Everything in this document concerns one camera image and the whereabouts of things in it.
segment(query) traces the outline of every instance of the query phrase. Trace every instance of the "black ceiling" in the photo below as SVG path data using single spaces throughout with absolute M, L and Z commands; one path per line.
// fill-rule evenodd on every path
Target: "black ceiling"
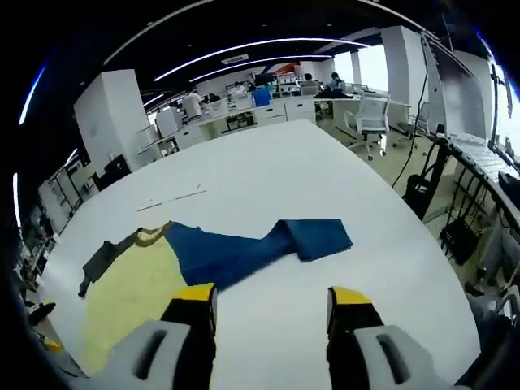
M 18 171 L 20 180 L 32 182 L 35 188 L 63 164 L 74 148 L 80 148 L 83 153 L 72 106 L 102 71 L 135 69 L 145 101 L 157 92 L 166 92 L 167 98 L 182 89 L 187 80 L 224 67 L 221 59 L 243 53 L 251 59 L 312 54 L 325 44 L 280 43 L 249 47 L 208 58 L 154 82 L 155 77 L 173 67 L 216 50 L 273 38 L 342 38 L 364 28 L 406 25 L 394 15 L 355 0 L 264 0 L 253 5 L 214 0 L 150 29 L 103 66 L 115 50 L 150 23 L 193 3 L 193 0 L 175 0 L 145 6 L 139 2 L 133 6 L 127 2 L 124 13 L 120 8 L 103 10 L 82 6 L 67 11 L 62 6 L 45 5 L 41 9 L 33 8 L 30 15 L 25 10 L 24 19 L 10 31 L 18 39 L 13 40 L 9 48 L 11 57 L 17 61 L 11 73 L 15 87 L 10 100 L 11 130 L 7 137 L 13 150 L 23 152 L 3 156 L 4 167 L 8 167 L 6 177 Z M 447 34 L 440 1 L 381 0 L 379 3 L 408 16 L 438 37 Z M 452 37 L 457 48 L 482 54 L 471 30 L 466 25 L 460 28 L 461 19 L 455 18 L 453 13 L 447 14 L 448 25 L 457 25 L 457 36 Z M 343 45 L 329 54 L 353 48 Z M 44 65 L 46 68 L 33 95 L 27 119 L 18 126 L 25 98 Z

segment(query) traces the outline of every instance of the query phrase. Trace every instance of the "dark gray fabric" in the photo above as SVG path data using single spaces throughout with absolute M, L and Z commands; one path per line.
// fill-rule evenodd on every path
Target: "dark gray fabric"
M 80 291 L 78 292 L 80 297 L 85 296 L 91 282 L 94 283 L 96 280 L 101 278 L 114 260 L 132 246 L 136 241 L 137 232 L 132 233 L 118 244 L 112 244 L 109 241 L 103 242 L 101 248 L 99 248 L 83 266 L 84 278 L 80 284 Z

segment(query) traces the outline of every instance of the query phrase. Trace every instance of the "white pillar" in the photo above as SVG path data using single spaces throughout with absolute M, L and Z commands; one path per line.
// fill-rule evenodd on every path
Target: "white pillar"
M 352 70 L 354 74 L 354 84 L 362 84 L 361 80 L 361 66 L 359 65 L 359 51 L 353 51 L 352 57 Z
M 388 92 L 392 100 L 410 104 L 410 114 L 416 115 L 426 75 L 421 36 L 393 26 L 382 29 L 381 37 L 387 58 Z M 428 102 L 428 83 L 422 102 Z
M 74 104 L 76 121 L 90 161 L 101 176 L 111 158 L 122 154 L 130 171 L 143 164 L 137 133 L 149 126 L 136 73 L 100 74 Z

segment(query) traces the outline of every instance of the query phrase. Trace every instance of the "computer monitor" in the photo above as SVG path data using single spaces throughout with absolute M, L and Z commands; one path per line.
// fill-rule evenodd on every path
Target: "computer monitor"
M 274 80 L 275 80 L 274 73 L 263 73 L 261 75 L 256 75 L 254 77 L 254 83 L 257 87 L 261 86 L 261 85 L 267 85 L 269 83 L 272 83 Z

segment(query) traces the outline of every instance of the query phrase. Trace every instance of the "white desk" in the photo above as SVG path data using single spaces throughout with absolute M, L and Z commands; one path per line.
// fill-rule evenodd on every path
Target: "white desk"
M 199 185 L 207 191 L 136 212 Z M 219 294 L 213 388 L 330 388 L 325 351 L 332 285 L 363 291 L 385 323 L 430 351 L 442 377 L 457 380 L 479 354 L 479 339 L 448 260 L 383 179 L 305 120 L 195 145 L 87 201 L 50 255 L 42 299 L 57 302 L 50 320 L 81 364 L 81 267 L 103 240 L 117 242 L 168 219 L 260 238 L 278 219 L 326 218 L 343 221 L 352 249 L 311 263 L 285 256 Z

